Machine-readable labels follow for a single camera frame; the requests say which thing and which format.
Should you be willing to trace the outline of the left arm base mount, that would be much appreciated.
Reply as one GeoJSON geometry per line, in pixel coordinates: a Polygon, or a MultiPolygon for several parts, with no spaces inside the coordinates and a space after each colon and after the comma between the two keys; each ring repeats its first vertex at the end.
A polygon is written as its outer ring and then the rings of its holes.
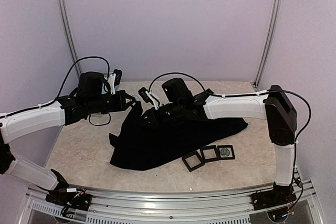
{"type": "Polygon", "coordinates": [[[55,189],[47,191],[45,200],[49,203],[62,206],[60,214],[66,218],[75,214],[70,209],[88,211],[92,196],[87,193],[87,189],[83,187],[70,187],[58,171],[51,169],[51,172],[56,175],[58,184],[55,189]]]}

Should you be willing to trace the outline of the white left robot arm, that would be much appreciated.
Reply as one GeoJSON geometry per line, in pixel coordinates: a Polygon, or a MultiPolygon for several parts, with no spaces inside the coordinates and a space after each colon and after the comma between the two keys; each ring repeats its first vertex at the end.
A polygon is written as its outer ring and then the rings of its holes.
{"type": "Polygon", "coordinates": [[[23,179],[45,190],[53,190],[53,197],[66,206],[73,201],[73,193],[65,186],[63,177],[56,171],[15,154],[10,143],[18,138],[48,128],[71,125],[92,114],[122,112],[135,102],[135,97],[124,90],[92,97],[65,95],[55,101],[40,104],[18,113],[1,114],[1,174],[23,179]]]}

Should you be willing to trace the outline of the green round brooch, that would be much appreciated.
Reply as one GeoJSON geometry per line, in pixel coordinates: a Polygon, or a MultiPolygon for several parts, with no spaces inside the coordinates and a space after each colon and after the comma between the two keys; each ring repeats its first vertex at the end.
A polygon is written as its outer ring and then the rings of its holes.
{"type": "Polygon", "coordinates": [[[228,148],[221,148],[220,154],[222,157],[230,157],[230,149],[228,148]]]}

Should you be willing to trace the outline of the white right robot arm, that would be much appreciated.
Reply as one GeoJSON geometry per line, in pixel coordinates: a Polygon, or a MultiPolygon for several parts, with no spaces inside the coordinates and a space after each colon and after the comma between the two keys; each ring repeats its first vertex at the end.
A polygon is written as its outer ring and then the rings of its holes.
{"type": "Polygon", "coordinates": [[[260,155],[254,161],[244,150],[234,169],[248,180],[261,176],[259,183],[270,181],[270,173],[274,171],[276,188],[269,192],[269,201],[279,205],[288,198],[287,187],[292,183],[295,171],[298,133],[297,112],[287,91],[280,86],[241,94],[216,94],[208,89],[192,96],[190,90],[180,84],[164,84],[163,90],[169,100],[166,105],[145,88],[140,90],[146,101],[153,104],[153,108],[141,117],[144,125],[160,128],[182,121],[214,123],[246,119],[253,126],[263,126],[274,146],[275,161],[271,162],[269,157],[262,161],[260,155]]]}

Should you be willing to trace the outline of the black garment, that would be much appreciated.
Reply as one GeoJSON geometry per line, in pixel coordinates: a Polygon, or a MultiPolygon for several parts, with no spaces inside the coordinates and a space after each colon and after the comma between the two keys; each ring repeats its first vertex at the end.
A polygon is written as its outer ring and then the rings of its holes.
{"type": "Polygon", "coordinates": [[[153,169],[214,141],[238,134],[248,126],[242,118],[177,119],[152,129],[141,125],[143,114],[141,102],[136,101],[122,123],[120,134],[109,135],[114,148],[111,165],[140,171],[153,169]]]}

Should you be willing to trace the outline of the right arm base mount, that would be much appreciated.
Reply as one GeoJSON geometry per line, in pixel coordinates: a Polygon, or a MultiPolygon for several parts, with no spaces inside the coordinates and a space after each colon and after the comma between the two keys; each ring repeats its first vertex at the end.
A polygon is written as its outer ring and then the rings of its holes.
{"type": "Polygon", "coordinates": [[[291,204],[291,207],[293,207],[302,196],[303,191],[303,182],[300,179],[294,179],[289,186],[279,186],[274,183],[271,190],[259,190],[251,195],[253,208],[254,210],[262,210],[283,204],[291,204]],[[293,184],[301,189],[298,197],[294,191],[293,184]]]}

